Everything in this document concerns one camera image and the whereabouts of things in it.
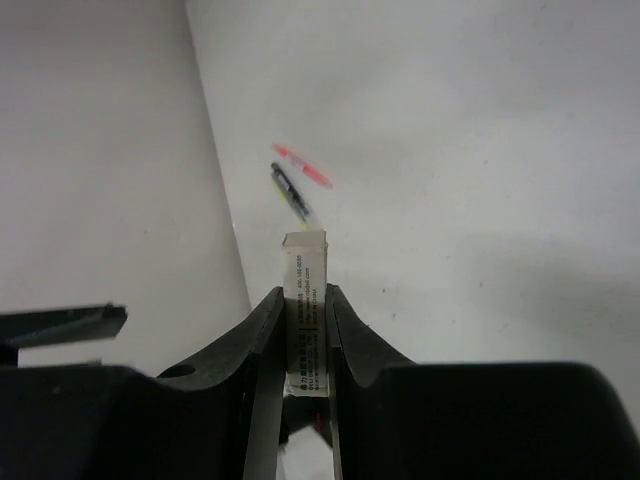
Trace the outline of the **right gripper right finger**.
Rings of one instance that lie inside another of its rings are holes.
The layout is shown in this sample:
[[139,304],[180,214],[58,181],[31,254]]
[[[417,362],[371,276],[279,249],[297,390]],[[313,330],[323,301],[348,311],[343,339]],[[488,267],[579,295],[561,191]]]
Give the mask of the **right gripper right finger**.
[[339,479],[635,479],[639,438],[576,362],[418,364],[326,292]]

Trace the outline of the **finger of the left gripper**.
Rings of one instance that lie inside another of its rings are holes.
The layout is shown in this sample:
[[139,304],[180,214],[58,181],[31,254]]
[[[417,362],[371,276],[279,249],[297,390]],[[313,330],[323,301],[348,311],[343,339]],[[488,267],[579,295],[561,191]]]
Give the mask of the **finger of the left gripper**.
[[116,338],[128,319],[125,306],[107,303],[1,314],[1,364],[17,365],[23,349]]

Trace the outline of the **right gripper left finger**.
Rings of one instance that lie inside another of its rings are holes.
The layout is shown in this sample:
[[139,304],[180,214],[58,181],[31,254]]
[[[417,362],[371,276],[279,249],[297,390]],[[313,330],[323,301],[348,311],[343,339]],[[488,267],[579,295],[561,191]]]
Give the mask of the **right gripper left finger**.
[[284,298],[156,377],[85,363],[1,371],[5,479],[243,479],[275,474]]

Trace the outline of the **staples box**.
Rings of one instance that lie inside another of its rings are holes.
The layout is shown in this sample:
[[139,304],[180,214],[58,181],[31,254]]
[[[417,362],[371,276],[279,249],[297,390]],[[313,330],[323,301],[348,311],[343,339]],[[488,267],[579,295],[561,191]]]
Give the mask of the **staples box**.
[[324,398],[329,394],[327,253],[323,230],[288,233],[282,243],[286,390],[294,396]]

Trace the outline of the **yellow highlighter pen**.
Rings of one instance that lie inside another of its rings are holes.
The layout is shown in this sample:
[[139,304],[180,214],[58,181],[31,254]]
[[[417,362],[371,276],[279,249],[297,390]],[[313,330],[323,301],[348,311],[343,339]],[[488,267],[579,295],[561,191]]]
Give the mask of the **yellow highlighter pen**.
[[311,212],[306,207],[304,202],[302,204],[300,204],[300,203],[292,201],[291,199],[287,198],[284,195],[284,193],[279,189],[279,187],[276,185],[276,183],[274,183],[274,185],[275,185],[275,188],[277,189],[278,193],[286,201],[286,203],[289,205],[290,209],[292,210],[292,212],[294,213],[294,215],[298,219],[298,221],[299,221],[299,223],[301,225],[301,229],[302,230],[310,230],[312,228]]

